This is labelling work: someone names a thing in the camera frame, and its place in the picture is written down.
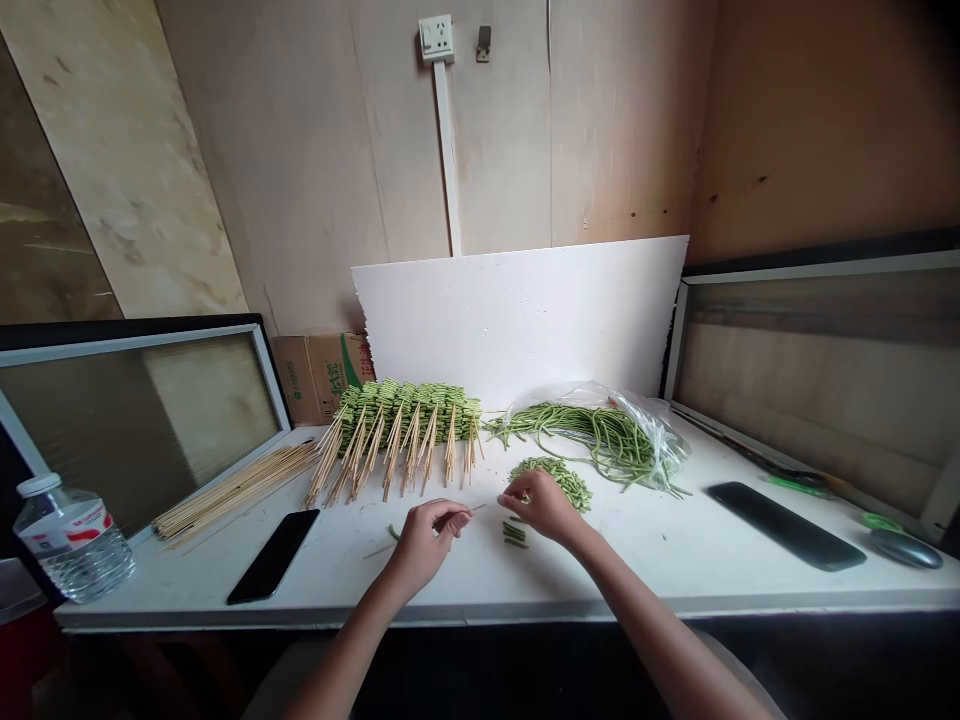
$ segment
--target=smartphone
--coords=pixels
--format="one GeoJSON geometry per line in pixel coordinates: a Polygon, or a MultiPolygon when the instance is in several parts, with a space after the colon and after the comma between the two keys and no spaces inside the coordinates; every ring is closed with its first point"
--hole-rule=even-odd
{"type": "Polygon", "coordinates": [[[277,591],[319,510],[290,513],[273,531],[260,554],[227,598],[227,605],[265,600],[277,591]]]}
{"type": "Polygon", "coordinates": [[[743,483],[714,485],[707,494],[815,568],[836,572],[866,562],[853,545],[743,483]]]}

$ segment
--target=white table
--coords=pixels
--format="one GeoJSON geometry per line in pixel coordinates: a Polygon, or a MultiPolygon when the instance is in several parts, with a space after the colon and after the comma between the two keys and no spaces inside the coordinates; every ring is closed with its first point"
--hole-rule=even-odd
{"type": "MultiPolygon", "coordinates": [[[[693,493],[677,500],[644,488],[621,493],[588,464],[574,464],[594,492],[586,519],[681,617],[793,612],[875,612],[960,608],[960,563],[944,557],[939,570],[890,560],[870,545],[858,508],[764,482],[762,472],[680,418],[674,427],[693,455],[676,478],[693,493]],[[867,554],[863,565],[836,573],[813,568],[704,494],[711,485],[739,480],[756,488],[867,554]]],[[[323,429],[299,428],[282,442],[296,444],[323,429]]],[[[486,503],[454,543],[440,572],[400,613],[396,626],[466,625],[556,620],[611,620],[586,572],[553,542],[527,530],[529,550],[506,545],[496,503],[511,468],[543,453],[514,439],[484,445],[473,485],[443,488],[442,455],[424,499],[447,496],[471,507],[486,503]]],[[[382,464],[360,498],[322,510],[276,594],[227,606],[225,599],[283,516],[298,510],[305,473],[199,546],[158,553],[155,538],[135,550],[137,570],[110,595],[56,611],[67,632],[324,628],[340,625],[383,568],[393,546],[387,525],[399,530],[419,493],[381,502],[382,464]]]]}

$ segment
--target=plastic bottle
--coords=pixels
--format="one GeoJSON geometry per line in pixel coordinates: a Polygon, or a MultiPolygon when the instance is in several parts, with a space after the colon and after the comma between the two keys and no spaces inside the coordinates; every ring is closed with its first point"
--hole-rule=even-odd
{"type": "Polygon", "coordinates": [[[90,602],[133,573],[133,551],[94,493],[63,487],[57,473],[20,483],[17,492],[27,504],[13,531],[65,597],[90,602]]]}

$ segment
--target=styrofoam board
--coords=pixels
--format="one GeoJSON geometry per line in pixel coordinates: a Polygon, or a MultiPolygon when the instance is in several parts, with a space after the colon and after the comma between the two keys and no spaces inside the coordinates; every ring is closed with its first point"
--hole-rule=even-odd
{"type": "Polygon", "coordinates": [[[688,235],[353,268],[377,377],[484,409],[596,380],[656,395],[688,235]]]}

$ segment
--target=window frame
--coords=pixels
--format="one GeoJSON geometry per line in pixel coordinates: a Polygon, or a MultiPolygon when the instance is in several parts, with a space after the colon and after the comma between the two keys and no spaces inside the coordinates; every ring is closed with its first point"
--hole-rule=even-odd
{"type": "MultiPolygon", "coordinates": [[[[815,249],[812,255],[817,258],[829,256],[829,249],[815,249]]],[[[908,272],[917,270],[938,270],[960,267],[960,249],[936,249],[928,252],[890,254],[880,257],[865,257],[852,260],[830,261],[820,259],[809,264],[801,261],[797,252],[781,256],[786,264],[779,264],[778,256],[771,256],[768,267],[757,269],[737,269],[737,262],[718,263],[703,269],[693,268],[684,272],[677,291],[677,303],[673,320],[673,333],[668,349],[668,362],[663,387],[663,397],[681,416],[695,424],[719,432],[744,443],[757,452],[767,455],[782,465],[794,469],[820,472],[817,468],[782,453],[775,448],[739,432],[708,415],[694,410],[675,399],[679,384],[680,363],[683,360],[683,334],[687,324],[688,295],[690,286],[718,283],[743,283],[767,280],[794,280],[820,277],[849,277],[854,275],[874,275],[881,273],[908,272]]],[[[754,260],[744,265],[764,264],[764,259],[754,260]]],[[[947,533],[951,523],[956,521],[960,508],[960,447],[941,471],[930,497],[918,517],[897,510],[868,493],[849,484],[838,488],[838,495],[859,505],[870,512],[880,513],[899,522],[913,535],[939,544],[947,533]]]]}
{"type": "MultiPolygon", "coordinates": [[[[51,360],[63,360],[111,352],[159,347],[173,343],[205,340],[229,335],[249,335],[253,341],[260,370],[267,386],[267,393],[280,429],[246,455],[232,463],[180,502],[219,483],[236,470],[245,467],[256,457],[274,446],[292,429],[286,401],[264,334],[260,315],[219,316],[220,322],[190,322],[190,318],[162,318],[144,321],[104,321],[92,323],[55,323],[40,326],[3,328],[0,337],[0,368],[29,365],[51,360]],[[76,339],[78,342],[62,342],[76,339]]],[[[0,389],[0,427],[2,427],[31,475],[50,472],[46,460],[24,427],[16,411],[0,389]]],[[[128,541],[136,547],[148,537],[149,525],[134,532],[128,541]]]]}

